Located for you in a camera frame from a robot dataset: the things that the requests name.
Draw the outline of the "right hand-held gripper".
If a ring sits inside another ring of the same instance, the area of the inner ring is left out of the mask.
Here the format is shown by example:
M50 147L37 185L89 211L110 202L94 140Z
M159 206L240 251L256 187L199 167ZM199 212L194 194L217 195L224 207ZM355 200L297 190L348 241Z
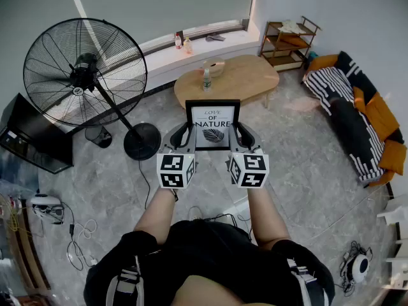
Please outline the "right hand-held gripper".
M240 146L255 149L250 152L232 152L229 155L228 171L231 181L238 188L262 188L269 174L269 156L262 149L262 141L249 126L238 122L229 127L229 147L239 151Z

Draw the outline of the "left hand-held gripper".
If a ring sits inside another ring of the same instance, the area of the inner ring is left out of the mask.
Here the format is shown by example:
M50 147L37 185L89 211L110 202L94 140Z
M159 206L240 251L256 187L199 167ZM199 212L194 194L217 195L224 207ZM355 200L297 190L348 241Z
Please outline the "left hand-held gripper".
M179 124L163 138L157 153L157 176L160 186L168 189L186 189L196 173L196 125L189 128L186 145L182 137L188 130L187 123Z

